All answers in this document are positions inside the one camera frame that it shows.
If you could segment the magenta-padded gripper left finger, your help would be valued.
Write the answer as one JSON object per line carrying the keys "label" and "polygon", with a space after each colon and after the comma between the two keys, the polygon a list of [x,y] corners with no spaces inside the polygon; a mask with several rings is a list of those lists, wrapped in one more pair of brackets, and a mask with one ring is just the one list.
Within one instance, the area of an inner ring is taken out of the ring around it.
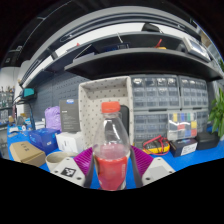
{"label": "magenta-padded gripper left finger", "polygon": [[52,170],[52,173],[78,186],[89,188],[92,183],[94,161],[92,149],[79,154],[68,152],[66,157]]}

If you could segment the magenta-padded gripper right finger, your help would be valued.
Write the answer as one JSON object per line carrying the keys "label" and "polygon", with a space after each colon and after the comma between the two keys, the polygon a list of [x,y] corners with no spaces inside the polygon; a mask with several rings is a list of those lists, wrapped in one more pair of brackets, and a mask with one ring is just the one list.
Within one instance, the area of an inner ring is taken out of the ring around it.
{"label": "magenta-padded gripper right finger", "polygon": [[153,158],[135,146],[131,147],[131,161],[137,188],[175,173],[162,157]]}

